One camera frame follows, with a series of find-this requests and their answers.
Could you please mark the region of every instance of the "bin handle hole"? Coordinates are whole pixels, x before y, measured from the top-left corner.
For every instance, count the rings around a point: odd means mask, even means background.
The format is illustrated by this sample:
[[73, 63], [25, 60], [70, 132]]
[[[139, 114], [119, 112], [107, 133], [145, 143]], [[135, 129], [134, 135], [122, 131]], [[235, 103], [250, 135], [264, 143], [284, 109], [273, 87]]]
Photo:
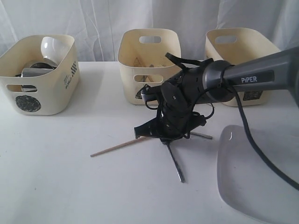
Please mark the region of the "bin handle hole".
[[139, 37], [140, 43], [161, 43], [162, 38], [160, 36], [141, 36]]
[[7, 85], [6, 87], [11, 92], [37, 92], [34, 85]]
[[235, 36], [235, 35], [218, 36], [215, 39], [215, 43], [217, 43], [217, 44], [235, 43], [236, 41], [237, 41], [237, 36]]
[[164, 77], [161, 75], [135, 75], [134, 81], [138, 83], [162, 83]]

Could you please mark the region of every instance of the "cream plastic bin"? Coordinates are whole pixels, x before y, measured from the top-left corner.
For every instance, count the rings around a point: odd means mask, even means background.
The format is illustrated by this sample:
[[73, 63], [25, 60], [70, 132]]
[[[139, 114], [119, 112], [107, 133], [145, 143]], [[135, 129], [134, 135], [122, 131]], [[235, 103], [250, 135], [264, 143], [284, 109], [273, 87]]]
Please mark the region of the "cream plastic bin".
[[[160, 42], [143, 43], [143, 37], [160, 37]], [[178, 35], [168, 29], [133, 29], [123, 35], [118, 52], [121, 80], [126, 99], [136, 105], [144, 104], [140, 90], [157, 86], [180, 71], [169, 61], [169, 52], [181, 57]]]
[[[216, 29], [206, 34], [206, 57], [215, 61], [226, 60], [237, 65], [279, 51], [261, 33], [249, 28]], [[239, 92], [239, 96], [242, 105], [258, 105], [269, 99], [270, 91]], [[235, 98], [224, 104], [237, 106]]]
[[[43, 61], [41, 42], [51, 36], [70, 49], [50, 73], [38, 77], [15, 77], [30, 61]], [[52, 115], [61, 112], [70, 101], [79, 80], [79, 68], [73, 37], [68, 35], [34, 35], [18, 41], [0, 57], [0, 87], [15, 110], [28, 115]], [[33, 85], [36, 92], [22, 92], [21, 85]]]

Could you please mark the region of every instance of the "black power cord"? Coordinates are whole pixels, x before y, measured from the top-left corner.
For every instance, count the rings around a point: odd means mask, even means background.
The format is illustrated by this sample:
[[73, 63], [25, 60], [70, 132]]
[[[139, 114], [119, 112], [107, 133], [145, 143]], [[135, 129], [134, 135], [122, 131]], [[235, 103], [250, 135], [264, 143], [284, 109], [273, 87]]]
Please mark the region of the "black power cord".
[[297, 183], [296, 181], [294, 181], [292, 178], [288, 177], [285, 173], [283, 173], [279, 168], [277, 168], [277, 166], [275, 166], [269, 159], [268, 157], [262, 152], [262, 150], [260, 149], [260, 147], [256, 144], [256, 142], [254, 141], [250, 129], [249, 129], [249, 125], [243, 110], [243, 106], [239, 97], [239, 94], [237, 93], [237, 91], [234, 89], [234, 87], [230, 86], [228, 87], [228, 90], [231, 90], [231, 92], [235, 95], [237, 104], [238, 104], [238, 108], [239, 108], [239, 112], [242, 118], [242, 122], [244, 125], [244, 130], [246, 133], [246, 137], [249, 141], [249, 143], [251, 144], [251, 146], [253, 147], [253, 149], [255, 150], [255, 152], [259, 155], [259, 157], [264, 161], [264, 163], [266, 163], [266, 165], [275, 173], [277, 174], [281, 179], [283, 179], [285, 182], [287, 182], [288, 184], [290, 184], [293, 188], [295, 188], [296, 190], [299, 190], [299, 183]]

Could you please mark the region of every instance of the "white mug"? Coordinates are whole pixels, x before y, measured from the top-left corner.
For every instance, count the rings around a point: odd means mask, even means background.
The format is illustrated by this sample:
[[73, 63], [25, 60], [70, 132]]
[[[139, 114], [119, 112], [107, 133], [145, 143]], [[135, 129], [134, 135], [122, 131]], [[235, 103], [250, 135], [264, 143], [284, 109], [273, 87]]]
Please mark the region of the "white mug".
[[41, 53], [45, 60], [54, 62], [57, 66], [62, 62], [70, 48], [53, 37], [46, 36], [41, 43]]

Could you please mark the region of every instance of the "wooden skewer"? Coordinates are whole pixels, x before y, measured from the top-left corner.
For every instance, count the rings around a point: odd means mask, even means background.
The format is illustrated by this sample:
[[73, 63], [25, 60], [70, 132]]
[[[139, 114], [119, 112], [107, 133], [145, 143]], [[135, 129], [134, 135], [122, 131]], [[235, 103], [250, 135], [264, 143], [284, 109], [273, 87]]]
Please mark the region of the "wooden skewer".
[[113, 151], [113, 150], [116, 150], [116, 149], [119, 149], [119, 148], [122, 148], [122, 147], [125, 147], [125, 146], [129, 146], [129, 145], [135, 144], [135, 143], [137, 143], [137, 142], [144, 141], [144, 140], [146, 140], [146, 139], [150, 139], [150, 138], [148, 138], [148, 137], [140, 137], [140, 138], [138, 138], [138, 139], [134, 139], [134, 140], [131, 140], [131, 141], [127, 141], [127, 142], [122, 143], [122, 144], [119, 144], [119, 145], [117, 145], [117, 146], [113, 146], [113, 147], [108, 148], [108, 149], [105, 149], [105, 150], [103, 150], [103, 151], [94, 153], [94, 154], [90, 155], [90, 157], [95, 157], [95, 156], [97, 156], [97, 155], [102, 155], [102, 154], [104, 154], [104, 153], [108, 153], [108, 152], [111, 152], [111, 151]]

